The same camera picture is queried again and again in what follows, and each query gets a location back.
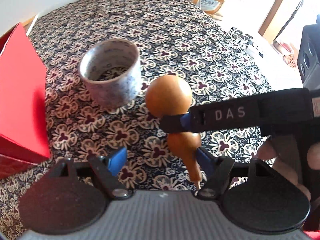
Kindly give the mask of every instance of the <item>patterned tablecloth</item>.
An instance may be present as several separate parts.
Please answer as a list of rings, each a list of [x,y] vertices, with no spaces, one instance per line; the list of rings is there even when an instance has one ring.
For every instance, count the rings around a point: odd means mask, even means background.
[[[41,17],[30,38],[47,68],[45,105],[53,158],[0,181],[0,231],[10,239],[23,231],[18,197],[60,158],[85,161],[88,154],[107,155],[125,146],[128,162],[119,180],[127,187],[194,189],[182,161],[169,152],[159,120],[146,108],[144,94],[156,77],[185,79],[193,105],[270,91],[242,47],[188,0],[80,0]],[[77,71],[84,52],[110,38],[133,41],[141,52],[141,92],[119,109],[103,109],[92,101]],[[201,135],[213,155],[248,162],[263,141],[259,133],[253,127]],[[234,178],[234,183],[243,180]]]

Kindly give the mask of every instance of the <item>cardboard box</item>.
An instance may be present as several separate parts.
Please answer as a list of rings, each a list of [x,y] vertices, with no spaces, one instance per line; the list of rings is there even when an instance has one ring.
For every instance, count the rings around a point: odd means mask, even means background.
[[[0,38],[0,179],[50,157],[46,69],[21,23]]]

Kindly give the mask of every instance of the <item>hand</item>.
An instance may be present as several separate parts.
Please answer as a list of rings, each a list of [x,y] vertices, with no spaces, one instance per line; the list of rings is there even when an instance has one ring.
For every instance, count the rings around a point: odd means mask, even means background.
[[[277,157],[276,151],[274,150],[271,142],[269,140],[265,141],[257,151],[257,157],[261,160],[270,160],[276,158],[272,168],[279,172],[283,177],[285,177],[292,184],[297,186],[310,201],[311,195],[309,190],[298,183],[298,175],[296,171],[288,166],[286,163],[282,162],[280,158]],[[308,164],[310,168],[314,170],[320,170],[320,142],[312,145],[308,151]]]

